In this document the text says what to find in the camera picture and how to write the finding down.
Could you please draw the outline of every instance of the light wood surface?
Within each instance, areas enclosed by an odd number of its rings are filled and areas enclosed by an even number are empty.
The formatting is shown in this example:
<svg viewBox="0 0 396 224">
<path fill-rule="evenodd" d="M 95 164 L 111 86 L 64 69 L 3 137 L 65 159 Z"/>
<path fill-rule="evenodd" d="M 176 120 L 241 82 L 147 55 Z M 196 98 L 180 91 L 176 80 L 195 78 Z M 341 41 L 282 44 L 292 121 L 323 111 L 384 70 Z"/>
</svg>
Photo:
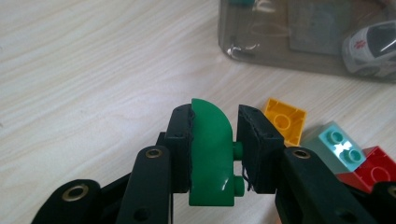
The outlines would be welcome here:
<svg viewBox="0 0 396 224">
<path fill-rule="evenodd" d="M 218 46 L 218 15 L 208 0 L 1 1 L 0 223 L 30 223 L 68 181 L 105 186 L 131 172 L 191 98 L 236 130 L 238 105 L 275 97 L 307 111 L 305 130 L 334 120 L 396 160 L 394 84 L 233 61 Z M 175 197 L 175 223 L 276 220 L 273 195 L 248 192 L 229 208 Z"/>
</svg>

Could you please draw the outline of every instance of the light blue toy block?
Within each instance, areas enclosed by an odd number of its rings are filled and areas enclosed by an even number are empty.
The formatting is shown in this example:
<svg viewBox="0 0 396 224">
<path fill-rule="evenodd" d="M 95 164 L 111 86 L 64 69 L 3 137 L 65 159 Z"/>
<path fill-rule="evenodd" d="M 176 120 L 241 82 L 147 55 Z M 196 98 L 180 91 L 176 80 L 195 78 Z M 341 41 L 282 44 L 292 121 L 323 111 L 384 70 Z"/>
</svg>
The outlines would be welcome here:
<svg viewBox="0 0 396 224">
<path fill-rule="evenodd" d="M 334 174 L 354 172 L 366 160 L 358 144 L 334 121 L 303 139 L 301 146 L 315 151 Z"/>
</svg>

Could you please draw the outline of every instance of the red block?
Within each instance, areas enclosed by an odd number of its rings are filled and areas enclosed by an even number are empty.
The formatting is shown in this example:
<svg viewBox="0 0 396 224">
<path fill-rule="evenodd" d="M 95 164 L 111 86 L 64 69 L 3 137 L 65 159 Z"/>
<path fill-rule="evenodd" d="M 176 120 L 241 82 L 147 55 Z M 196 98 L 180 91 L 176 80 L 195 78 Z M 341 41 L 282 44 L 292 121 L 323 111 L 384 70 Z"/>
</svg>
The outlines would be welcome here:
<svg viewBox="0 0 396 224">
<path fill-rule="evenodd" d="M 370 193 L 377 182 L 396 181 L 396 163 L 380 148 L 363 150 L 366 161 L 353 173 L 337 174 L 342 182 Z"/>
</svg>

